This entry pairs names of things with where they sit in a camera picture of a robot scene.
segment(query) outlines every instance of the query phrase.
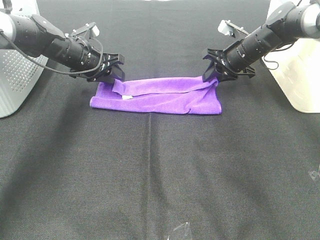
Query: purple towel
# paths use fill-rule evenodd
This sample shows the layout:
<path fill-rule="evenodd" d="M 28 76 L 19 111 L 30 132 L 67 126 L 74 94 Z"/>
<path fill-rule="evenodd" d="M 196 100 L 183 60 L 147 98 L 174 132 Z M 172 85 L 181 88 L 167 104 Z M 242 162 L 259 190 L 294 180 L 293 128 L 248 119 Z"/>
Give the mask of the purple towel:
<path fill-rule="evenodd" d="M 221 114 L 216 78 L 166 77 L 121 82 L 100 82 L 92 108 L 138 113 Z"/>

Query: purple microfiber cloth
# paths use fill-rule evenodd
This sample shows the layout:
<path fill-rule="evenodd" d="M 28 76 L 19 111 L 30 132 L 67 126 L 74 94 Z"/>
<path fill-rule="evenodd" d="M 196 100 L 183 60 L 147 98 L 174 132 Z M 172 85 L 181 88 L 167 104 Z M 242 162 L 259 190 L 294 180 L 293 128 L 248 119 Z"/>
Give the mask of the purple microfiber cloth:
<path fill-rule="evenodd" d="M 218 80 L 202 77 L 166 77 L 114 84 L 100 82 L 92 97 L 92 108 L 137 113 L 201 114 L 222 113 L 216 96 Z"/>

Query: towel tag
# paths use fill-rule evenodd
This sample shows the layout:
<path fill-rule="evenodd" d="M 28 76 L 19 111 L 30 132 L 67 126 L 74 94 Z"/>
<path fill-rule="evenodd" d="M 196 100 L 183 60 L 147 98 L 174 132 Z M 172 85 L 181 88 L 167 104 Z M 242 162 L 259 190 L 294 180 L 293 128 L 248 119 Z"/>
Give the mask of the towel tag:
<path fill-rule="evenodd" d="M 122 95 L 122 99 L 123 100 L 129 100 L 129 99 L 133 99 L 134 97 L 133 96 L 130 96 L 130 95 Z"/>

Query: black tablecloth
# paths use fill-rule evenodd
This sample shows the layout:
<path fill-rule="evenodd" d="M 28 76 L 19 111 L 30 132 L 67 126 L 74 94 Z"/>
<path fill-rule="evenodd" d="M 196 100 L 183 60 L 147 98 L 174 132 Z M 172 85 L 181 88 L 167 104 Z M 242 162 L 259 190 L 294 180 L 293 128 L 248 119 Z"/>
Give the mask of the black tablecloth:
<path fill-rule="evenodd" d="M 205 48 L 249 32 L 268 0 L 38 0 L 72 29 L 95 21 L 126 80 L 196 77 Z M 66 68 L 49 61 L 49 66 Z M 293 109 L 272 75 L 218 86 L 222 115 L 91 109 L 96 83 L 45 70 L 0 120 L 0 239 L 163 240 L 190 222 L 194 240 L 320 239 L 320 115 Z"/>

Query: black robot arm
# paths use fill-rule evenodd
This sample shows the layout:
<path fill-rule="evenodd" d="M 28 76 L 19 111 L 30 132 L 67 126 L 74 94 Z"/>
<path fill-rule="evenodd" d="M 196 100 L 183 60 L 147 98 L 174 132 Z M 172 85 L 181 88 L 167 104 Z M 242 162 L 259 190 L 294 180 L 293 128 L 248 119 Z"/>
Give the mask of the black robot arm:
<path fill-rule="evenodd" d="M 103 46 L 95 39 L 99 35 L 95 22 L 64 34 L 40 15 L 11 14 L 10 2 L 4 0 L 6 8 L 0 11 L 0 49 L 16 49 L 27 58 L 43 55 L 70 68 L 70 72 L 55 72 L 89 82 L 124 80 L 119 64 L 125 59 L 121 54 L 103 53 Z"/>
<path fill-rule="evenodd" d="M 251 34 L 230 21 L 222 21 L 227 32 L 236 41 L 224 50 L 206 49 L 203 59 L 211 60 L 202 76 L 204 82 L 216 77 L 220 82 L 236 80 L 245 75 L 256 75 L 250 66 L 266 54 L 300 38 L 320 38 L 320 0 L 311 0 L 309 5 L 296 6 L 286 2 L 277 8 Z"/>

